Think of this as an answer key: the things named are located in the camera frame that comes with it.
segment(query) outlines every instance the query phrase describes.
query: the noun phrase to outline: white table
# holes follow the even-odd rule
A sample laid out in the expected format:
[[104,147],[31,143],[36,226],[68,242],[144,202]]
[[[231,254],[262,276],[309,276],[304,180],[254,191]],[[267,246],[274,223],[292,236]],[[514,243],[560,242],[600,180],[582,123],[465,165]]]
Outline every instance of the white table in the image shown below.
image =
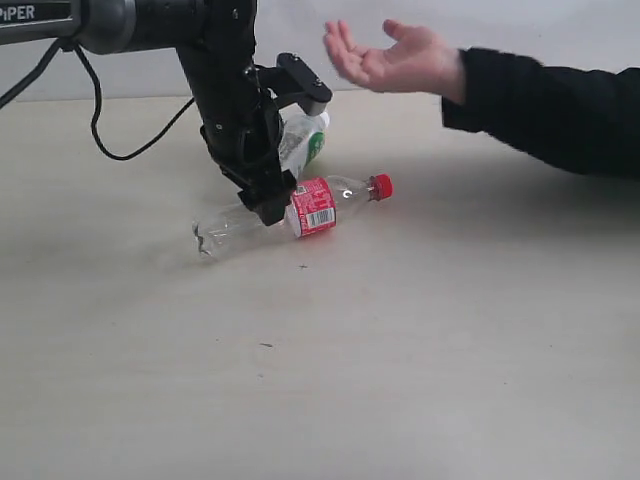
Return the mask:
[[[107,102],[105,142],[183,101]],[[394,197],[203,267],[191,220],[235,188],[195,109],[125,164],[91,109],[0,115],[0,478],[639,478],[639,186],[338,94],[313,172]]]

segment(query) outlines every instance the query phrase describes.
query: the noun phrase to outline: clear plastic bottle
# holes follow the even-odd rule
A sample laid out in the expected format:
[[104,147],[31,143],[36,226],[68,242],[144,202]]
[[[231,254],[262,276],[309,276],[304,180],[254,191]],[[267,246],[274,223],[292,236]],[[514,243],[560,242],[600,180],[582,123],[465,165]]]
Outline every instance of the clear plastic bottle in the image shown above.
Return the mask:
[[285,218],[270,227],[243,205],[231,205],[212,218],[193,224],[198,252],[213,260],[224,260],[263,245],[279,244],[314,235],[344,222],[372,200],[393,193],[386,174],[368,180],[330,175],[298,183]]
[[329,123],[327,111],[315,117],[297,114],[284,123],[278,149],[282,171],[291,170],[296,179],[300,178],[304,168],[324,147],[325,131],[329,128]]

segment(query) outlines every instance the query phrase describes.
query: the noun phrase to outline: red bottle cap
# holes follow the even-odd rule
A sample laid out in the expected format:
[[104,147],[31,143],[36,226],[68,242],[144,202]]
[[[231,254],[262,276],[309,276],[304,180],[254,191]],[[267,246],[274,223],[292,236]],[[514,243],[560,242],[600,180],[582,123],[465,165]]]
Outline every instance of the red bottle cap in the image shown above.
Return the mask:
[[373,177],[373,186],[375,188],[376,200],[384,200],[393,195],[393,183],[391,177],[386,173],[381,173]]

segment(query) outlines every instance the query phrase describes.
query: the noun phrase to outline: green label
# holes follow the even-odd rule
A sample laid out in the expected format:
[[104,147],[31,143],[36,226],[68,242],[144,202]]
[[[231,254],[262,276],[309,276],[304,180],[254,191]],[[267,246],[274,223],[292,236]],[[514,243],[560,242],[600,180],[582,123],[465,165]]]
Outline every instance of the green label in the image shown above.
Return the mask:
[[309,139],[309,151],[307,153],[307,162],[305,163],[305,166],[309,165],[309,162],[318,156],[323,147],[324,133],[314,133]]

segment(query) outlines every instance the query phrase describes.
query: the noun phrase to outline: black sleeve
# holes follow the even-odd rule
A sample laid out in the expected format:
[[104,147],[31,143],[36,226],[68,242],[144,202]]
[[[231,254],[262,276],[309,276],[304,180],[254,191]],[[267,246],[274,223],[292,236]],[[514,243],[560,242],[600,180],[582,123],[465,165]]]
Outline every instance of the black sleeve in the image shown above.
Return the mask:
[[618,74],[464,50],[466,101],[442,101],[446,128],[485,132],[574,173],[640,178],[640,69]]

